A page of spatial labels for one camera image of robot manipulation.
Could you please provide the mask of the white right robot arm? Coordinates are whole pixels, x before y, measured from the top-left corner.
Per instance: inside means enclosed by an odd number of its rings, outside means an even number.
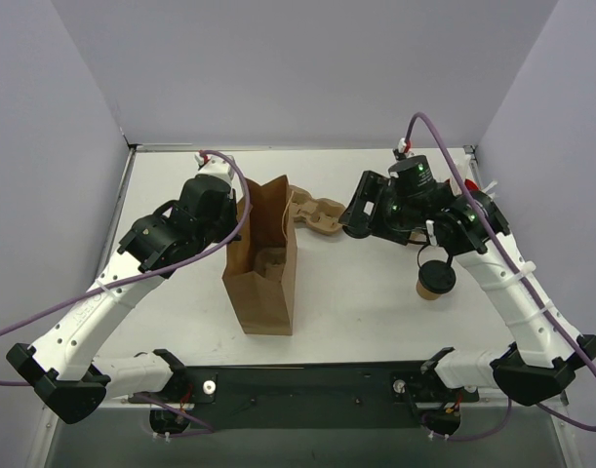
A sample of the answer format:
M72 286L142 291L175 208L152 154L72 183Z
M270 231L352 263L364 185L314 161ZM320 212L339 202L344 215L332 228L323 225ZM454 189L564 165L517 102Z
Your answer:
M596 358L596 335L578 331L548 298L492 197L481 190L454 194L449 183L434 179L425 156L398 160L388 175L363 172L339 222L356 239L375 236L408 245L412 234L424 235L448 258L425 262L418 285L448 293L457 262L509 328L514 341L504 352L446 348L425 362L424 371L444 386L498 388L532 406L559 395L576 370Z

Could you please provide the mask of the brown paper coffee cup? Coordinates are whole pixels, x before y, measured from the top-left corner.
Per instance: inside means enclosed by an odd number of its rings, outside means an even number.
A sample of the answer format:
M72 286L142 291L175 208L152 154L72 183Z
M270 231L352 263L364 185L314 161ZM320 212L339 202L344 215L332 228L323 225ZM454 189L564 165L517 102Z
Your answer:
M424 300L433 301L447 293L449 289L440 281L423 281L418 279L416 292Z

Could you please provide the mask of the brown paper bag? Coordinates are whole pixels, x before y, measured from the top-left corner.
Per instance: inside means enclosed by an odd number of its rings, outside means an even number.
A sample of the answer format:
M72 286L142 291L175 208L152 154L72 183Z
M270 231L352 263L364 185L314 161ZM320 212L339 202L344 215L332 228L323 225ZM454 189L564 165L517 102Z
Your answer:
M284 175L263 185L250 180L248 187L251 207L237 204L245 224L241 239L227 247L223 284L244 333L291 335L298 253L292 190Z

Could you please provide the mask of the black plastic cup lid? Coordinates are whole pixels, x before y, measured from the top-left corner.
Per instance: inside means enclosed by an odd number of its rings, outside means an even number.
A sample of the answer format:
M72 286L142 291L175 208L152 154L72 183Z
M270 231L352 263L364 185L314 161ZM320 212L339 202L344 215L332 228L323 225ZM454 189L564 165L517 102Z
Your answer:
M440 281L447 286L449 293L456 285L457 275L450 263L442 260L426 261L418 270L418 278L423 281Z

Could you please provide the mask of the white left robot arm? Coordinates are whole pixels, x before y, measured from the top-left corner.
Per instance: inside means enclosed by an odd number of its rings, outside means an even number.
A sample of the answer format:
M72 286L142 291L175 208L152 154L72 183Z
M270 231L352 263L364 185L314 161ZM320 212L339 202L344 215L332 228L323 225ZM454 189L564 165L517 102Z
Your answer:
M196 161L198 172L179 197L134 222L86 296L48 332L7 353L10 365L63 422L85 419L106 399L149 393L170 402L192 394L186 366L166 350L114 360L98 352L177 269L237 238L243 221L232 186L234 161L214 151L200 152Z

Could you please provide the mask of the brown pulp cup carrier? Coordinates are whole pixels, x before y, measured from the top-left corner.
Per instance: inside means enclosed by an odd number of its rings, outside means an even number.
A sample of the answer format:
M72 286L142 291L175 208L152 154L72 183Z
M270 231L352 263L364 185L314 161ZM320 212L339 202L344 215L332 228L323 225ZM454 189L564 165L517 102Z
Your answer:
M290 185L289 215L294 222L325 236L337 235L342 229L339 219L345 205L328 198L314 198L307 190Z
M280 282L282 280L285 263L285 248L267 247L260 249L257 252L253 271L268 281Z

